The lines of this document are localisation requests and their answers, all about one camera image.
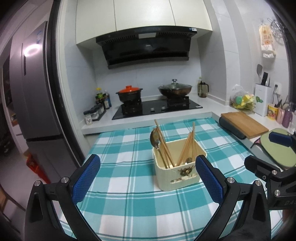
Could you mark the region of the silver metal spoon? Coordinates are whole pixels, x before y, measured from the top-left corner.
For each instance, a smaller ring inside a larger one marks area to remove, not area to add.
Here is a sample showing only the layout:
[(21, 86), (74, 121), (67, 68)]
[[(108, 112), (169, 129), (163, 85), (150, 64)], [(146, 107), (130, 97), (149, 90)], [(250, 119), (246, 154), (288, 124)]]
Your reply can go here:
[(159, 148), (160, 139), (159, 139), (159, 134), (158, 134), (158, 131), (156, 128), (154, 128), (150, 134), (150, 141), (151, 141), (151, 145), (159, 152), (159, 155), (161, 156), (163, 164), (164, 164), (165, 168), (167, 169), (168, 166), (166, 164), (165, 158), (163, 157), (163, 154)]

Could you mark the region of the green mat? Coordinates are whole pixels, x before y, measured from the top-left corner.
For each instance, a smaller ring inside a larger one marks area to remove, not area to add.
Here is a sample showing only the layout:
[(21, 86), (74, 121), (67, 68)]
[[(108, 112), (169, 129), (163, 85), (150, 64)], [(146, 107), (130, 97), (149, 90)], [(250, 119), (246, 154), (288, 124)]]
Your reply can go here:
[(271, 131), (260, 137), (262, 147), (284, 169), (295, 167), (295, 152), (293, 149), (271, 142), (268, 138), (270, 133)]

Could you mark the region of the cream utensil holder box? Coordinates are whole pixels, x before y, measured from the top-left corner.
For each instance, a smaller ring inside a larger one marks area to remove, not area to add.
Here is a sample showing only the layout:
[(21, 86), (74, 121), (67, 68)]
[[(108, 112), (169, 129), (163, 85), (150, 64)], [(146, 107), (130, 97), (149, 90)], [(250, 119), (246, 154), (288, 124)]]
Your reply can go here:
[[(192, 147), (188, 148), (185, 163), (180, 166), (165, 168), (159, 152), (152, 148), (152, 157), (154, 158), (154, 169), (158, 187), (163, 191), (172, 191), (198, 183), (200, 177), (196, 171), (195, 163), (191, 162)], [(195, 141), (195, 156), (207, 156), (206, 151)]]

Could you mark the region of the yellow snack box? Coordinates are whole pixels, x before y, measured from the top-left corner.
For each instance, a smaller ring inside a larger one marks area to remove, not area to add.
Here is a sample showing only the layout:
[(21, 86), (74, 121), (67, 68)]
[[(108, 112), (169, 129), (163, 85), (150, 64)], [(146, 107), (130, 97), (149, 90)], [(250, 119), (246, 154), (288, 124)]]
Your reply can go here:
[(275, 121), (277, 116), (278, 116), (278, 108), (275, 107), (274, 104), (269, 104), (267, 106), (267, 117), (270, 120)]

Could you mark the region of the wooden cutting board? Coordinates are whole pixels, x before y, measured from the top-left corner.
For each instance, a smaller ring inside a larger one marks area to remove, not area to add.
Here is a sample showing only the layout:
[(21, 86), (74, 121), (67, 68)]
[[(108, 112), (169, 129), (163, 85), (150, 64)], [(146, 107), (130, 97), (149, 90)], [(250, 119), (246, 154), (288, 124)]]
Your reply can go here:
[(221, 116), (241, 131), (248, 139), (259, 137), (269, 132), (265, 126), (241, 111), (222, 113)]

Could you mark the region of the white knife block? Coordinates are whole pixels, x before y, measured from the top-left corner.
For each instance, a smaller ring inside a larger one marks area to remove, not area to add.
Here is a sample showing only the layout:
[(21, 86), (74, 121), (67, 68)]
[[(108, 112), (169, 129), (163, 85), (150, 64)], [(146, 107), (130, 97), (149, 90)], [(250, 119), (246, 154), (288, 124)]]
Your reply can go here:
[(259, 114), (260, 116), (266, 116), (268, 104), (271, 103), (272, 88), (269, 86), (256, 84), (254, 97), (255, 97), (254, 112)]

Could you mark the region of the bag of colourful sponges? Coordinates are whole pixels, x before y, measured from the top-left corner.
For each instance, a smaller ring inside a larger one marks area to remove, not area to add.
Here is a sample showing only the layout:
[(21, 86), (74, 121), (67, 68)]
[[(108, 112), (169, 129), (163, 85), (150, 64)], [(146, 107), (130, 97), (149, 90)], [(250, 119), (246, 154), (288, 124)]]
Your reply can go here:
[(254, 111), (258, 103), (263, 103), (263, 100), (258, 96), (245, 91), (240, 85), (235, 85), (231, 90), (230, 104), (233, 108), (241, 111)]

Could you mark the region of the spice jar rack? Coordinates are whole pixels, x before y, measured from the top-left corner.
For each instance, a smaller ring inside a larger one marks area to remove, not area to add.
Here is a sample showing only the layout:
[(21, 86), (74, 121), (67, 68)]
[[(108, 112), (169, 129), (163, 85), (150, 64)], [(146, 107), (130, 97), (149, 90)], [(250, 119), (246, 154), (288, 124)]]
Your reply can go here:
[(103, 104), (97, 104), (91, 109), (84, 111), (83, 114), (86, 125), (91, 125), (94, 121), (99, 121), (105, 112), (106, 110)]

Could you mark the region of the hanging plastic bag pack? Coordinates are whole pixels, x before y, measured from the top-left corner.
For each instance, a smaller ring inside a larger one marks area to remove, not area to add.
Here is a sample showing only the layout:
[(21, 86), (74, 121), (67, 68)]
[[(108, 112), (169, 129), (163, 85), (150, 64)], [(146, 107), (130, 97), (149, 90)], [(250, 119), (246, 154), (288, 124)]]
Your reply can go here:
[(276, 51), (273, 45), (273, 35), (270, 25), (262, 23), (259, 27), (260, 48), (262, 57), (273, 59), (276, 57)]

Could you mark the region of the sauce bottles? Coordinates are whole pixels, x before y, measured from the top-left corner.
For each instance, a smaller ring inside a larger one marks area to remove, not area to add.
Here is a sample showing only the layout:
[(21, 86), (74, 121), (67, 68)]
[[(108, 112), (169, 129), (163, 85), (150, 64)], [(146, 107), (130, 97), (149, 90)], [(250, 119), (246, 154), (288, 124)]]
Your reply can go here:
[(110, 96), (107, 91), (103, 92), (101, 88), (96, 88), (96, 104), (103, 105), (104, 109), (110, 109), (112, 107), (110, 102)]

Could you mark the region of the glass kettle jar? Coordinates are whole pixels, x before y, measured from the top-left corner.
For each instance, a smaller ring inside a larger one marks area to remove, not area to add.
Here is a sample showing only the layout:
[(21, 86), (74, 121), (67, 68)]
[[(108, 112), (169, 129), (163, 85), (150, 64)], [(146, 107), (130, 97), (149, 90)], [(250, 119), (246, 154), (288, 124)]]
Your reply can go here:
[(209, 85), (202, 81), (202, 78), (199, 77), (198, 81), (198, 96), (201, 98), (207, 97), (207, 94), (209, 92)]

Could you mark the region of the black wok glass lid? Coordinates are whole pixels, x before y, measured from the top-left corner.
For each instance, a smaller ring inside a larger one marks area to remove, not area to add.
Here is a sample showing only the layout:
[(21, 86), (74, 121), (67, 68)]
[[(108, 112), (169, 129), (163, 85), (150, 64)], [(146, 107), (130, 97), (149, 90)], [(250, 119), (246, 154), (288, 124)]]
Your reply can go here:
[(159, 92), (165, 97), (187, 96), (191, 90), (192, 85), (177, 83), (176, 79), (172, 79), (172, 83), (161, 85), (158, 87)]

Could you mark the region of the black pot orange lid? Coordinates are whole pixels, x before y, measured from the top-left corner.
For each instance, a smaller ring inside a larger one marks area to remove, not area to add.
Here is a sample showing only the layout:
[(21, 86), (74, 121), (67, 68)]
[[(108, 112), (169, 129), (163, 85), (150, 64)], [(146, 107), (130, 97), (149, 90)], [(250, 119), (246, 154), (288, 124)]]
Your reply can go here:
[(119, 100), (122, 103), (130, 102), (130, 101), (137, 101), (141, 98), (142, 88), (133, 87), (132, 85), (128, 85), (125, 89), (122, 89), (116, 94), (119, 97)]

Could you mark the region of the black range hood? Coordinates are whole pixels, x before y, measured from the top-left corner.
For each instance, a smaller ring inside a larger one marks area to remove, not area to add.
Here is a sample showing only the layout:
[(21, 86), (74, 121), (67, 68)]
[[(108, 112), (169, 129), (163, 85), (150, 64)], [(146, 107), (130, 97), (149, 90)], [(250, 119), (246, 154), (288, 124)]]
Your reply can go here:
[(188, 61), (191, 38), (197, 29), (181, 26), (148, 26), (120, 30), (96, 37), (109, 69), (128, 65)]

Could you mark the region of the white upper cabinet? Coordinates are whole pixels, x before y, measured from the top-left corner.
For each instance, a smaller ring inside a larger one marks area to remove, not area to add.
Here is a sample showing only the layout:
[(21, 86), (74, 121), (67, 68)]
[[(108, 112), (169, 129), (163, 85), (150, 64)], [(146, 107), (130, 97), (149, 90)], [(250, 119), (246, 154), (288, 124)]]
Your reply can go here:
[(197, 36), (212, 30), (203, 1), (78, 1), (76, 44), (93, 49), (95, 38), (115, 31), (147, 26), (183, 26)]

